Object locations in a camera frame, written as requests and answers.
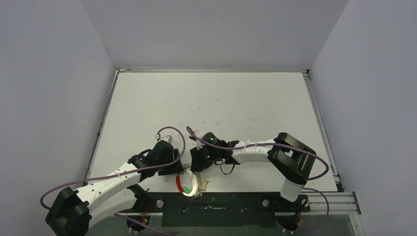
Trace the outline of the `metal keyring with red grip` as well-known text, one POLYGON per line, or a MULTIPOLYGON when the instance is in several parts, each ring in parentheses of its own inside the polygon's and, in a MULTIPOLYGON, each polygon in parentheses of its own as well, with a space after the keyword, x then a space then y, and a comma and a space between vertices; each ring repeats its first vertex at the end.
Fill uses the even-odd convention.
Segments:
POLYGON ((181 173, 186 173, 186 175, 189 177, 190 183, 188 185, 183 185, 181 182, 181 173, 177 174, 176 176, 176 187, 178 189, 178 191, 188 197, 188 198, 198 198, 202 196, 202 191, 200 190, 200 186, 201 186, 201 176, 199 172, 193 172, 191 171, 191 166, 189 164, 184 164, 183 165, 183 172, 181 173), (183 186, 186 186, 188 188, 190 188, 192 190, 192 192, 190 194, 186 194, 184 193, 183 190, 183 186))

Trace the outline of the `key with yellow tag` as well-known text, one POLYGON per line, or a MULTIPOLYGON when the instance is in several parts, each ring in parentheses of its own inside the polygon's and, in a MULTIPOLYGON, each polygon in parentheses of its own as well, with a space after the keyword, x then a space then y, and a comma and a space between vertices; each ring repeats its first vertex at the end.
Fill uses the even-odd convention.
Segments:
POLYGON ((201 182, 201 186, 200 186, 200 190, 202 191, 202 192, 205 192, 206 190, 207 190, 207 186, 208 186, 208 181, 207 180, 202 180, 202 182, 201 182))

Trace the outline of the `key with green tag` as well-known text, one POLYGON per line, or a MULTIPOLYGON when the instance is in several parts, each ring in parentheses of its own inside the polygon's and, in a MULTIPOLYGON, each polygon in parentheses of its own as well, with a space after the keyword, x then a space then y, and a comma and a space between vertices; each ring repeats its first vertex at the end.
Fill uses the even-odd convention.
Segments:
POLYGON ((186 187, 186 186, 183 186, 182 188, 184 190, 184 193, 186 193, 186 194, 190 194, 192 192, 192 190, 190 188, 186 187))

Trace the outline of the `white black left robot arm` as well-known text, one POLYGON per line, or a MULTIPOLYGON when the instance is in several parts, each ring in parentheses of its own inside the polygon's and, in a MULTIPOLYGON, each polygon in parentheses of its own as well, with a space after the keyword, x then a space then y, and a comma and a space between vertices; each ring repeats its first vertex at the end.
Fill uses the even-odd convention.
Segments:
POLYGON ((101 220, 124 210, 141 212, 150 206, 146 191, 139 183, 156 173, 173 173, 179 162, 179 150, 160 140, 128 159, 105 178, 95 178, 75 190, 62 189, 45 221, 58 236, 84 236, 101 220))

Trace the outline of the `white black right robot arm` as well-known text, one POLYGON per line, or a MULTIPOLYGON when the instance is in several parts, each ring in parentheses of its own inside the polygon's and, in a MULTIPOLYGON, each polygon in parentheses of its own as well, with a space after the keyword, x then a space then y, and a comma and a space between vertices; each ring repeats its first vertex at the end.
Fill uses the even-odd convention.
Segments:
POLYGON ((201 172, 215 162, 232 166, 271 163, 285 178, 278 197, 279 207, 285 211, 298 204, 298 196, 308 182, 315 162, 315 151, 285 132, 260 142, 226 142, 211 132, 190 139, 196 143, 190 150, 191 170, 194 172, 201 172))

